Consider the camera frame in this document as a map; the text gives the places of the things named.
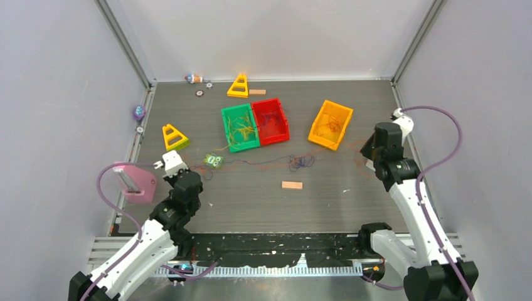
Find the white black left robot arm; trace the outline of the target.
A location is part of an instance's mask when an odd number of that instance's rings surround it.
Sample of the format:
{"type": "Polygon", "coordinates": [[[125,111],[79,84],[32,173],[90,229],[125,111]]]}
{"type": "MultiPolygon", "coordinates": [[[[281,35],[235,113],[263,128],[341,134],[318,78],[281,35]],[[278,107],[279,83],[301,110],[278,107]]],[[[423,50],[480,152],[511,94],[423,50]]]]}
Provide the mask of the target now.
{"type": "Polygon", "coordinates": [[[201,207],[201,176],[183,170],[168,178],[173,188],[117,253],[89,274],[70,280],[69,300],[127,300],[159,267],[173,258],[186,259],[193,235],[185,228],[201,207]]]}

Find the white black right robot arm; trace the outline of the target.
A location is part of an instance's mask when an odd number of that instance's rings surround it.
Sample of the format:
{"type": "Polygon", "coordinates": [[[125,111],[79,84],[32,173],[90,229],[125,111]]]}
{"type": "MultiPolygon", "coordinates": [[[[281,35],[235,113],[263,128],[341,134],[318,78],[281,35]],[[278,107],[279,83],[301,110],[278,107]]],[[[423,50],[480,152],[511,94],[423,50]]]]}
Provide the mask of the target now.
{"type": "Polygon", "coordinates": [[[473,300],[479,271],[438,223],[417,163],[404,156],[404,138],[397,122],[378,123],[361,154],[400,210],[413,245],[402,242],[387,223],[375,222],[361,226],[358,249],[388,261],[401,276],[408,300],[473,300]]]}

